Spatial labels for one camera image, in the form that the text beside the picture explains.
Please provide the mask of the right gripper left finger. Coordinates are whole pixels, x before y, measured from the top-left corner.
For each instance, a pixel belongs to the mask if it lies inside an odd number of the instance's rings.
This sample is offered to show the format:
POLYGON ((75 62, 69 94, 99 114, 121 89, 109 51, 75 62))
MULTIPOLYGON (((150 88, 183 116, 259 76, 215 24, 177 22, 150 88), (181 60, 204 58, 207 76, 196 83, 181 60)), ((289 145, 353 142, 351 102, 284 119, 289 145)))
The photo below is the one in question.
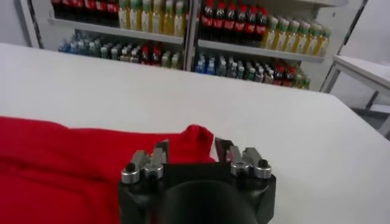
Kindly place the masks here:
POLYGON ((121 171, 121 182, 135 184, 142 178, 162 178, 164 164, 168 162, 168 149, 169 141, 166 139, 155 144, 151 155, 145 150, 137 150, 121 171))

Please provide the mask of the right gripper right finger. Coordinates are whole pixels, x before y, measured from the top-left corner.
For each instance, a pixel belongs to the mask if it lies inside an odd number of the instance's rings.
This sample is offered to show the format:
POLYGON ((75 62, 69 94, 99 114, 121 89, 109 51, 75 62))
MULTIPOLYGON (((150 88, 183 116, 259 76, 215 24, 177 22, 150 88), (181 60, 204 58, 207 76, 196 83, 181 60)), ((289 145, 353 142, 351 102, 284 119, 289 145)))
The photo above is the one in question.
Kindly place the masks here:
POLYGON ((230 173, 235 176, 248 176, 258 179, 269 179, 272 167, 255 147, 247 147, 243 152, 232 141, 215 138, 214 145, 219 162, 230 164, 230 173))

